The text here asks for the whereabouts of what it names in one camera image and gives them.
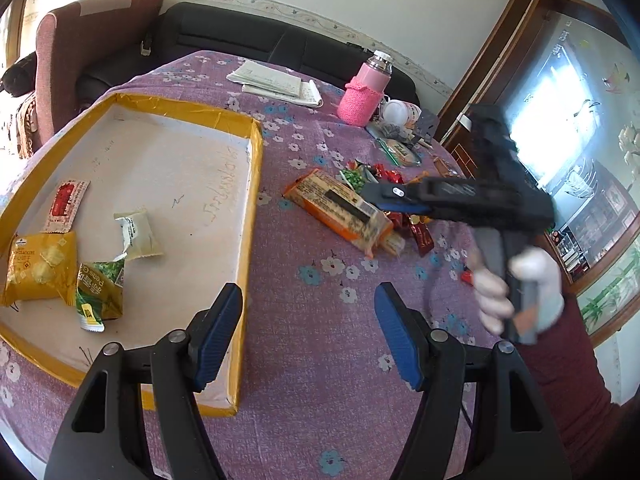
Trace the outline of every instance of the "pink thermos bottle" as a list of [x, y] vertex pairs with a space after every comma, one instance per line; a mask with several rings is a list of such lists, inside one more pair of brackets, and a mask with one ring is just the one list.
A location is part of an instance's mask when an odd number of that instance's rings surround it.
[[391, 79], [393, 58], [377, 50], [360, 71], [345, 85], [346, 92], [338, 105], [338, 117], [353, 126], [365, 126], [378, 108]]

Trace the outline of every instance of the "screw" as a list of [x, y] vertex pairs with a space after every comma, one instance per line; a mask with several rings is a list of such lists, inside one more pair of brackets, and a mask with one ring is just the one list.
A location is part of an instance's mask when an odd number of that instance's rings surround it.
[[509, 341], [500, 341], [498, 343], [498, 350], [503, 354], [510, 354], [514, 351], [514, 347]]
[[114, 355], [120, 350], [120, 345], [118, 343], [107, 343], [102, 349], [102, 353], [105, 355]]
[[180, 343], [185, 340], [187, 333], [184, 330], [174, 330], [169, 334], [169, 341], [172, 343]]
[[448, 338], [449, 334], [447, 334], [444, 330], [431, 330], [431, 339], [433, 339], [437, 343], [444, 343]]

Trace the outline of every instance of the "hand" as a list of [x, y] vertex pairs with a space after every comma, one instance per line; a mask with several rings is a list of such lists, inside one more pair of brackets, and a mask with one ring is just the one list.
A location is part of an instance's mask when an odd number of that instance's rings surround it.
[[[500, 335], [504, 331], [502, 320], [513, 317], [514, 312], [511, 301], [507, 299], [507, 284], [489, 272], [482, 264], [479, 253], [470, 254], [467, 265], [474, 274], [475, 294], [480, 304], [480, 321], [490, 333]], [[522, 319], [514, 320], [518, 332], [523, 333], [529, 328], [534, 328], [539, 333], [551, 327], [564, 308], [560, 269], [556, 261], [546, 251], [529, 247], [509, 261], [509, 270], [519, 280], [538, 282], [537, 318], [526, 319], [534, 314], [529, 311], [519, 314], [517, 317], [522, 316]], [[518, 321], [523, 324], [522, 330]]]

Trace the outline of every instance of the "tablecloth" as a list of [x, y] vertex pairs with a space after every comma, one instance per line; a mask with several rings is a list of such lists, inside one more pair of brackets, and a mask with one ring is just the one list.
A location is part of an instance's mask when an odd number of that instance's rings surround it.
[[[399, 258], [378, 253], [369, 260], [285, 200], [285, 186], [313, 167], [337, 174], [354, 158], [389, 162], [364, 129], [335, 115], [343, 90], [319, 82], [324, 105], [318, 109], [245, 94], [225, 78], [244, 61], [198, 52], [113, 89], [225, 107], [262, 123], [240, 409], [233, 417], [205, 418], [204, 425], [232, 480], [386, 480], [421, 394], [398, 375], [374, 314], [373, 291], [392, 282], [432, 325], [465, 343], [491, 346], [495, 339], [477, 319], [472, 289], [460, 281], [470, 231], [434, 221], [429, 229], [436, 247], [427, 256], [408, 240]], [[433, 149], [453, 163], [437, 143]], [[423, 170], [437, 174], [422, 154], [421, 168], [402, 168], [406, 178]], [[0, 196], [0, 208], [10, 196]], [[0, 366], [1, 415], [46, 462], [74, 390], [6, 344]], [[471, 387], [463, 399], [471, 412]], [[156, 414], [146, 412], [145, 423], [156, 471], [168, 477]], [[449, 474], [462, 468], [468, 436], [461, 416]]]

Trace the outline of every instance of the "blue gripper pad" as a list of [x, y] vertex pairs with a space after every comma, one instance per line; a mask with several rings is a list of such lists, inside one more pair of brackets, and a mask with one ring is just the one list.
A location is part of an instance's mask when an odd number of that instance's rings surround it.
[[422, 391], [427, 381], [424, 368], [429, 352], [423, 330], [391, 283], [380, 283], [376, 287], [373, 303], [378, 323], [400, 377], [407, 381], [412, 389]]
[[204, 390], [218, 375], [242, 314], [242, 290], [235, 283], [226, 283], [211, 308], [205, 312], [204, 318], [191, 332], [189, 342], [195, 392]]

